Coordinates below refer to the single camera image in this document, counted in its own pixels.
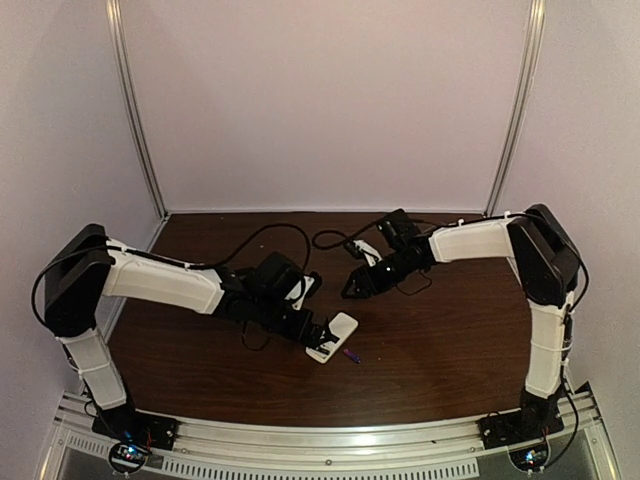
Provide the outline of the white remote control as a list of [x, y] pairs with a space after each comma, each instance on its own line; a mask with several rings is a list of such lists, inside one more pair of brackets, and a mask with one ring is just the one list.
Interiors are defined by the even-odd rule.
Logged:
[[307, 348], [305, 353], [314, 361], [326, 364], [333, 356], [342, 350], [342, 346], [356, 331], [359, 322], [350, 315], [340, 312], [327, 324], [321, 337], [321, 343], [316, 348]]

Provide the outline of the purple battery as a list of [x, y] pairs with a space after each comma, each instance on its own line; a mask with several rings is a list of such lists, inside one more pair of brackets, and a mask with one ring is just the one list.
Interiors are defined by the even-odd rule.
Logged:
[[350, 359], [352, 362], [356, 363], [356, 364], [360, 364], [361, 363], [361, 358], [356, 355], [355, 353], [351, 352], [348, 349], [344, 349], [342, 351], [342, 353], [348, 358]]

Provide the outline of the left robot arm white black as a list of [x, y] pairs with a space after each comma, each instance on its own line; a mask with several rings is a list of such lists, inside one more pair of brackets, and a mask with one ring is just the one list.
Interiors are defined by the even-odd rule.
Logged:
[[140, 251], [86, 225], [36, 277], [32, 290], [44, 293], [36, 319], [63, 346], [101, 412], [131, 402], [124, 380], [97, 327], [95, 311], [104, 297], [138, 299], [191, 310], [265, 331], [303, 346], [324, 364], [355, 332], [345, 313], [317, 321], [304, 308], [322, 279], [273, 252], [258, 266], [232, 270]]

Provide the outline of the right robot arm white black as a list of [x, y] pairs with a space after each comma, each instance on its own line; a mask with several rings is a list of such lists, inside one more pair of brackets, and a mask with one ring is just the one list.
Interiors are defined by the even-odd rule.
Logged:
[[572, 313], [583, 266], [580, 254], [549, 208], [535, 204], [521, 213], [461, 220], [421, 230], [402, 209], [377, 225], [391, 253], [355, 269], [341, 295], [368, 299], [418, 271], [462, 260], [509, 258], [531, 312], [530, 360], [515, 420], [519, 435], [551, 429], [572, 347]]

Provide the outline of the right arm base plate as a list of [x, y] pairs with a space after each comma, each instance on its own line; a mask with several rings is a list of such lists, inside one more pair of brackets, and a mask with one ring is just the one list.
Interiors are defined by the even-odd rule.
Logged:
[[564, 429], [558, 413], [539, 421], [536, 416], [527, 417], [521, 409], [505, 413], [491, 412], [481, 417], [477, 426], [485, 450], [543, 439]]

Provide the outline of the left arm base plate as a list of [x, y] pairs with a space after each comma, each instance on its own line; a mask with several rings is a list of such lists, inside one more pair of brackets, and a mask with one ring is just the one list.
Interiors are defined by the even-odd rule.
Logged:
[[177, 428], [175, 418], [143, 413], [123, 405], [98, 409], [91, 431], [127, 444], [171, 451]]

